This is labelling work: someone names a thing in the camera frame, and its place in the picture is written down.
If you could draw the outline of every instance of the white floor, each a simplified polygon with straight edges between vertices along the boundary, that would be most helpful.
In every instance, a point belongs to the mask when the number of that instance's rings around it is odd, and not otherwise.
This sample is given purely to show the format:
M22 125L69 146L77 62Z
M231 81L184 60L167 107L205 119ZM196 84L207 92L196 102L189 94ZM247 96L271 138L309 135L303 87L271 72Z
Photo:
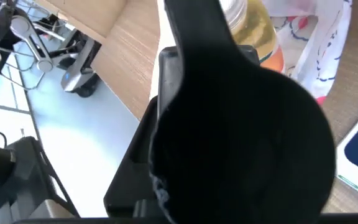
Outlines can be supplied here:
M49 49L58 41L47 42ZM28 46L20 47L29 53ZM31 61L17 57L20 68ZM22 73L32 86L41 73L34 66ZM63 70L46 74L28 92L42 144L82 217L105 217L103 197L139 124L119 98L101 82L93 96L80 98L63 92Z

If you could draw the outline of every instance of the yellow liquid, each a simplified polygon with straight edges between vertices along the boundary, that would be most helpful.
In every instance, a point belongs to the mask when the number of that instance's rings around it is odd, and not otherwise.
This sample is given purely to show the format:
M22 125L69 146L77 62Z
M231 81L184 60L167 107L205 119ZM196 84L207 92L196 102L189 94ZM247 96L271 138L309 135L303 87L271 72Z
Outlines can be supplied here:
M273 52L277 44L276 33L265 6L260 0L243 1L247 1L245 16L231 27L234 41L253 46L263 67L281 72L283 55L280 47Z

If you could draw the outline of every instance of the wooden cabinet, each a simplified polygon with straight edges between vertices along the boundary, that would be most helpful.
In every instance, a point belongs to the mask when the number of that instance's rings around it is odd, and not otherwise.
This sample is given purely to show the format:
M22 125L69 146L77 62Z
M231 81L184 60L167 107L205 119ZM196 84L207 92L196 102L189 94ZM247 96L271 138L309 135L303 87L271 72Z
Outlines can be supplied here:
M101 44L127 0L34 0Z

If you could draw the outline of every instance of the black device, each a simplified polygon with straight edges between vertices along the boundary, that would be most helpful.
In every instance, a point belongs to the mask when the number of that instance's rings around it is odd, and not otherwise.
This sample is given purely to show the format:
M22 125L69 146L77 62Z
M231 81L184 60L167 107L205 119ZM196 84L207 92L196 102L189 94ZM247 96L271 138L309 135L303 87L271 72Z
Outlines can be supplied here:
M50 179L60 181L39 144L24 138L0 149L0 201L5 202L0 220L358 223L358 214L320 214L334 180L334 143L306 90L260 68L254 49L234 44L218 0L165 0L165 6L177 47L160 54L158 97L104 198L110 218L79 218L68 195L64 203L55 194ZM35 171L19 169L22 162ZM25 185L24 177L37 181ZM41 187L43 194L33 194L32 187ZM44 209L39 214L56 219L32 217L42 199L55 201L74 218Z

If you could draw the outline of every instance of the metal chair leg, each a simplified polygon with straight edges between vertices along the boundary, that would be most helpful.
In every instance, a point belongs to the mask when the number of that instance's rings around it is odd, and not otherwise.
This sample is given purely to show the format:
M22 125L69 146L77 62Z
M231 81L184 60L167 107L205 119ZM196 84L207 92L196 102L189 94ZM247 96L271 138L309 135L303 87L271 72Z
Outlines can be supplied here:
M38 79L38 82L35 86L31 87L31 88L27 88L25 87L24 85L21 85L17 82L15 82L14 80L10 79L9 77L5 76L4 74L0 74L2 77L6 78L8 81L10 81L11 83L15 84L15 85L18 85L20 86L21 88L23 88L25 91L30 91L30 90L35 90L38 88L38 86L40 85L41 83L41 80L43 79L44 75L45 75L45 72L42 73L42 75L40 76L40 78Z

